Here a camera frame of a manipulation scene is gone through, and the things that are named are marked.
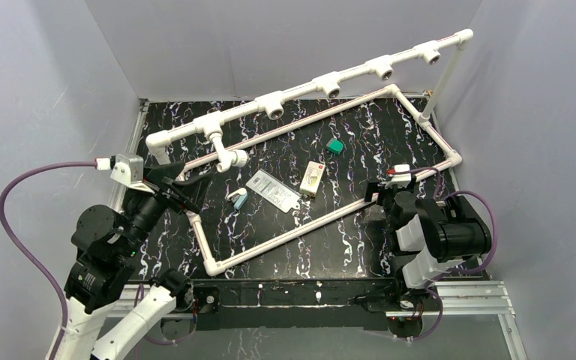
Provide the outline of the white PVC pipe frame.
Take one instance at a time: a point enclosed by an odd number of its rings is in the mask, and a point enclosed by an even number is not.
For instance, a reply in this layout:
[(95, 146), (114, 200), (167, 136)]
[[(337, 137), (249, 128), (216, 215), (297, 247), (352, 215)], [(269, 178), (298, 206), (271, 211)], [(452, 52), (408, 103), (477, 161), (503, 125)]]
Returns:
[[(318, 229), (305, 225), (362, 201), (369, 182), (385, 179), (396, 164), (421, 170), (420, 197), (445, 196), (456, 189), (451, 162), (407, 108), (377, 86), (369, 100), (298, 99), (283, 105), (284, 114), (245, 115), (223, 126), (223, 144), (243, 144), (249, 162), (218, 173), (201, 213), (205, 245), (199, 246), (184, 215), (166, 214), (139, 250), (136, 278), (177, 269), (196, 279), (206, 276), (203, 257), (217, 263), (256, 246), (280, 244), (220, 273), (227, 280), (363, 278), (392, 272), (391, 251), (384, 240), (382, 211), (370, 206), (352, 211)], [(340, 140), (340, 154), (326, 150)], [(325, 164), (315, 197), (301, 197), (300, 209), (283, 213), (252, 190), (239, 211), (226, 196), (258, 170), (265, 170), (297, 191), (309, 161)]]

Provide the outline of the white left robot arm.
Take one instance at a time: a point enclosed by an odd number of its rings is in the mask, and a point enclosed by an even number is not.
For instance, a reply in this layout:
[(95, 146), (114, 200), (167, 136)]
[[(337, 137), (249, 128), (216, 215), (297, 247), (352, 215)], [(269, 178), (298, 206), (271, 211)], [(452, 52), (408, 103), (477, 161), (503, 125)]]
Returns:
[(214, 174), (179, 181), (185, 162), (146, 167), (132, 154), (98, 158), (95, 167), (109, 170), (130, 200), (123, 212), (93, 205), (79, 216), (71, 237), (78, 254), (64, 287), (66, 317), (48, 359), (123, 359), (164, 315), (185, 312), (194, 303), (189, 277), (169, 269), (151, 280), (145, 298), (114, 328), (100, 334), (158, 221), (168, 210), (199, 213)]

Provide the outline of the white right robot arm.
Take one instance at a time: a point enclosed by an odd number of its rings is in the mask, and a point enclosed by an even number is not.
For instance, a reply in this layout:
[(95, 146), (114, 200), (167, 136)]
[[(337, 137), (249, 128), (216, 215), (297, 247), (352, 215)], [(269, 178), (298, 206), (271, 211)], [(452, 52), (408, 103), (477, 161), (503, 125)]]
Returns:
[(396, 256), (411, 256), (394, 275), (390, 296), (403, 311), (422, 300), (422, 292), (434, 281), (455, 271), (465, 261), (497, 249), (497, 229), (488, 227), (467, 197), (488, 203), (472, 191), (460, 190), (443, 200), (419, 199), (414, 186), (367, 186), (364, 199), (376, 196), (385, 215), (386, 238)]

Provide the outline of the green small box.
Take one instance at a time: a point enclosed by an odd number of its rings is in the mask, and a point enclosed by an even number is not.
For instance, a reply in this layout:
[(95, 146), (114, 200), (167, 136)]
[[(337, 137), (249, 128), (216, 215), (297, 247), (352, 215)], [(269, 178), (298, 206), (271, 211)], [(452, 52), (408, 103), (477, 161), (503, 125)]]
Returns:
[(345, 145), (339, 139), (330, 139), (326, 143), (325, 149), (335, 155), (339, 155), (345, 149)]

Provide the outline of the light blue white stapler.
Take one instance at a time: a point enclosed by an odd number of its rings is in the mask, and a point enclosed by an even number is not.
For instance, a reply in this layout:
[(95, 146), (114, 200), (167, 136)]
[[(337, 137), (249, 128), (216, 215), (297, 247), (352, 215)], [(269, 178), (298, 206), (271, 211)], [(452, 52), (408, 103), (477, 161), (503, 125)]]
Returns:
[(236, 211), (239, 211), (242, 208), (247, 199), (248, 199), (248, 191), (245, 187), (241, 187), (238, 190), (235, 190), (234, 192), (226, 196), (226, 200), (232, 203), (233, 208)]

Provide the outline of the beige cardboard small box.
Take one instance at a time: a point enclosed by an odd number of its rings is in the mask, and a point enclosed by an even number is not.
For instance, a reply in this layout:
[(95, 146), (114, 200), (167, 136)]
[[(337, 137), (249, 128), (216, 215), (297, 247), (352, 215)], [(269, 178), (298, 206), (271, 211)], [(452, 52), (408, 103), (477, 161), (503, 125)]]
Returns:
[(317, 195), (320, 182), (325, 172), (325, 164), (309, 161), (299, 186), (299, 193), (309, 197)]

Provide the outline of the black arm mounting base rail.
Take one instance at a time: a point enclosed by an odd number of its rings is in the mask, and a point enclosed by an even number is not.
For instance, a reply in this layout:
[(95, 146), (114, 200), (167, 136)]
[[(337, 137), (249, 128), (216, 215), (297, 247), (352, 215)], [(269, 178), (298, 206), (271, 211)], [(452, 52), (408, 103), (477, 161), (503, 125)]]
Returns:
[(410, 339), (423, 331), (426, 302), (394, 280), (205, 280), (170, 315), (195, 316), (199, 330), (341, 328), (387, 331)]

